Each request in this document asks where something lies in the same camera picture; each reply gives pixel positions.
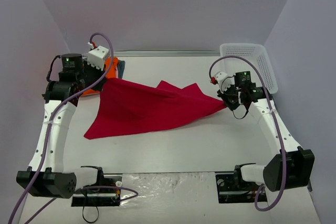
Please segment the red t-shirt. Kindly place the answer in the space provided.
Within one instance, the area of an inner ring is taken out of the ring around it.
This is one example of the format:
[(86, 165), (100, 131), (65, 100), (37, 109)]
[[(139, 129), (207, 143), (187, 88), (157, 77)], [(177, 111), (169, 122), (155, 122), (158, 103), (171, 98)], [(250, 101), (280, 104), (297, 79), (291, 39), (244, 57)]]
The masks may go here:
[(205, 95), (196, 83), (178, 88), (166, 81), (157, 87), (109, 79), (100, 92), (97, 116), (84, 137), (89, 140), (172, 130), (226, 108)]

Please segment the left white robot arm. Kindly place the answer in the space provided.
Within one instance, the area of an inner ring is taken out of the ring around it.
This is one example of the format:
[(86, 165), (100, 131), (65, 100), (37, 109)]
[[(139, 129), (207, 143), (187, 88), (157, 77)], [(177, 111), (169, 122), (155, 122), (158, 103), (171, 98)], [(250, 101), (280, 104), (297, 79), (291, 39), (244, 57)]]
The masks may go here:
[(25, 195), (68, 199), (86, 186), (93, 191), (104, 189), (106, 179), (100, 167), (84, 166), (72, 172), (64, 171), (64, 149), (79, 97), (89, 89), (102, 89), (107, 80), (105, 62), (109, 56), (107, 49), (94, 49), (86, 58), (81, 54), (60, 56), (59, 79), (48, 80), (43, 94), (44, 120), (35, 153), (27, 170), (19, 171), (16, 176)]

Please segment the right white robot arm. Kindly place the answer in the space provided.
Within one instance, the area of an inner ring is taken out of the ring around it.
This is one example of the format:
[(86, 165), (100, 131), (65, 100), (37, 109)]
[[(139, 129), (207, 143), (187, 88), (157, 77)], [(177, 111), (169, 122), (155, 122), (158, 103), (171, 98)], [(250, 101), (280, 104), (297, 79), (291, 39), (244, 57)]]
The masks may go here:
[(271, 192), (281, 188), (292, 189), (307, 186), (314, 164), (312, 150), (305, 150), (293, 138), (275, 109), (271, 94), (264, 86), (251, 80), (250, 71), (229, 76), (217, 72), (211, 82), (217, 84), (217, 92), (224, 104), (235, 111), (244, 106), (260, 127), (270, 148), (271, 160), (266, 165), (247, 163), (236, 165), (233, 183), (244, 189), (251, 183), (263, 184)]

